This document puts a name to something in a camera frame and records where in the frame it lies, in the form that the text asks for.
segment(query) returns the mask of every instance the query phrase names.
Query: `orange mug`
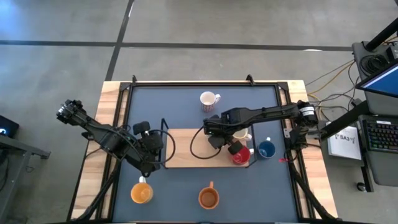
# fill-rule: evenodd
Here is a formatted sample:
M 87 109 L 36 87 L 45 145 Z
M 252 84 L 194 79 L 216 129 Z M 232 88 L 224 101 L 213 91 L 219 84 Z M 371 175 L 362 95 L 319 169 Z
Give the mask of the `orange mug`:
M 147 184 L 145 177 L 140 177 L 139 183 L 132 187 L 130 195 L 136 203 L 147 203 L 154 196 L 154 190 Z
M 205 187 L 199 193 L 199 204 L 204 209 L 213 209 L 217 207 L 220 201 L 220 196 L 216 189 L 213 188 L 213 181 L 210 181 L 210 186 Z

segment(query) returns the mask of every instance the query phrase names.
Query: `concrete floor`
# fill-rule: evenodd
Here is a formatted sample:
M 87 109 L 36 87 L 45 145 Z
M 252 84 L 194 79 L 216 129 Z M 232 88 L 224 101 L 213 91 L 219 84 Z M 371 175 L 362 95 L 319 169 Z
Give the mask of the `concrete floor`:
M 115 42 L 127 0 L 0 0 L 0 40 Z M 136 0 L 125 42 L 350 46 L 369 40 L 397 16 L 393 0 Z M 66 99 L 94 114 L 113 47 L 0 45 L 0 114 L 19 124 L 18 139 L 52 151 L 34 158 L 12 216 L 29 223 L 62 222 L 75 189 L 86 141 L 55 112 Z M 314 78 L 351 60 L 351 52 L 122 48 L 113 80 L 261 80 Z M 353 67 L 352 76 L 358 72 Z M 328 79 L 307 87 L 320 88 Z M 351 88 L 347 74 L 317 93 Z M 357 91 L 356 96 L 363 98 Z M 325 103 L 347 105 L 346 98 Z M 336 119 L 343 111 L 326 110 Z M 325 158 L 339 216 L 395 223 L 398 189 L 358 192 L 358 167 Z

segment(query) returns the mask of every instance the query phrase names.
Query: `wooden cutting board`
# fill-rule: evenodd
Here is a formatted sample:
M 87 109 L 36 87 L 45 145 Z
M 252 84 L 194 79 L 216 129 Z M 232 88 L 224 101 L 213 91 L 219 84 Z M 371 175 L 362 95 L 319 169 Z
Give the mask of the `wooden cutting board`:
M 228 146 L 224 146 L 221 152 L 211 159 L 198 159 L 190 152 L 190 144 L 193 135 L 198 129 L 169 129 L 167 130 L 175 140 L 175 154 L 171 160 L 166 162 L 167 168 L 181 167 L 239 167 L 231 160 L 231 154 L 228 152 Z M 214 155 L 218 150 L 214 149 L 208 142 L 208 136 L 201 130 L 196 136 L 192 144 L 192 150 L 195 155 L 200 157 L 208 157 Z M 169 158 L 173 151 L 173 142 L 167 136 L 166 158 Z

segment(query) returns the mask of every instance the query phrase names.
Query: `wooden board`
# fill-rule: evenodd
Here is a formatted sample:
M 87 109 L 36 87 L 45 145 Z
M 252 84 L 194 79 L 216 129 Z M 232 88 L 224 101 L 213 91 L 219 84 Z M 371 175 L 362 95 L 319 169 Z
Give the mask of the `wooden board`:
M 175 81 L 138 81 L 138 83 L 170 83 Z M 236 83 L 249 83 L 249 81 L 240 80 L 225 80 L 225 81 L 178 81 L 178 82 L 236 82 Z M 308 101 L 307 92 L 305 90 L 305 85 L 303 80 L 264 80 L 257 81 L 261 82 L 287 82 L 289 85 L 290 99 L 292 102 L 297 102 L 298 100 Z M 118 98 L 120 82 L 109 81 L 104 82 L 103 89 L 101 92 L 101 98 L 98 104 L 98 110 L 95 118 L 102 123 L 111 124 L 114 116 L 114 109 L 116 107 L 116 101 Z M 123 101 L 122 108 L 125 107 L 125 100 Z M 318 141 L 309 141 L 312 144 L 318 145 Z M 88 152 L 95 150 L 96 146 L 94 143 L 89 143 Z M 303 159 L 305 163 L 305 168 L 307 172 L 307 177 L 309 181 L 309 186 L 311 191 L 315 194 L 319 202 L 325 207 L 325 209 L 334 217 L 337 217 L 337 211 L 335 207 L 335 201 L 333 199 L 333 194 L 330 189 L 329 179 L 326 173 L 325 163 L 323 161 L 322 152 L 317 147 L 308 147 L 303 151 Z M 92 155 L 91 159 L 88 159 L 84 165 L 80 178 L 80 183 L 78 186 L 78 193 L 75 199 L 75 203 L 72 205 L 73 212 L 71 218 L 77 218 L 81 215 L 87 206 L 93 201 L 98 190 L 101 186 L 102 174 L 105 163 L 105 153 L 98 152 Z M 300 201 L 302 204 L 302 210 L 305 218 L 308 216 L 307 203 L 305 195 L 302 190 L 299 190 Z M 106 196 L 106 201 L 109 200 L 109 194 Z M 109 203 L 104 204 L 104 209 L 108 208 Z
M 166 162 L 167 168 L 182 168 L 182 167 L 236 167 L 232 160 L 231 154 L 228 152 L 226 146 L 221 149 L 221 152 L 211 159 L 198 159 L 190 152 L 190 144 L 192 137 L 198 131 L 197 129 L 169 129 L 167 130 L 175 140 L 175 154 L 171 160 Z M 214 149 L 208 142 L 208 136 L 203 131 L 200 131 L 192 144 L 192 151 L 195 155 L 200 157 L 208 157 L 214 155 L 217 150 Z M 167 138 L 166 143 L 166 158 L 169 158 L 173 152 L 173 142 L 170 137 Z

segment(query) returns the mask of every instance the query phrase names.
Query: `wooden table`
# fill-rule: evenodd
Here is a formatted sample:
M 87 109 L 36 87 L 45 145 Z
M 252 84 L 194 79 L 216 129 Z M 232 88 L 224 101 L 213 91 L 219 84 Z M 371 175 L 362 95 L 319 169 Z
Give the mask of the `wooden table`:
M 220 81 L 196 81 L 196 82 L 220 82 Z M 308 101 L 307 92 L 303 80 L 267 80 L 267 81 L 256 81 L 259 82 L 287 82 L 289 85 L 289 93 L 291 102 L 297 102 L 298 100 Z M 95 119 L 103 124 L 113 124 L 115 108 L 117 98 L 119 94 L 119 87 L 121 82 L 104 82 L 101 91 L 101 97 L 98 103 L 98 109 L 96 112 Z M 140 82 L 138 83 L 154 83 L 153 81 Z M 121 125 L 124 115 L 124 109 L 127 102 L 127 94 L 122 98 L 121 110 L 119 114 L 119 125 Z M 308 140 L 309 143 L 319 145 L 317 140 Z M 87 154 L 98 148 L 98 144 L 95 142 L 89 142 L 87 147 Z M 335 207 L 335 201 L 330 188 L 328 175 L 326 173 L 325 163 L 323 161 L 322 152 L 318 147 L 309 146 L 302 151 L 303 159 L 305 163 L 305 169 L 308 177 L 308 183 L 311 191 L 314 193 L 320 203 L 326 208 L 326 210 L 337 217 L 337 211 Z M 90 203 L 95 198 L 101 187 L 101 181 L 103 178 L 104 164 L 106 160 L 106 153 L 104 151 L 98 151 L 90 155 L 84 162 L 81 176 L 78 181 L 77 191 L 75 194 L 75 200 L 71 204 L 70 218 L 79 217 Z M 302 204 L 303 217 L 309 217 L 307 210 L 307 201 L 304 193 L 299 188 L 300 201 Z M 105 201 L 102 216 L 106 217 L 109 207 L 110 191 L 108 191 Z

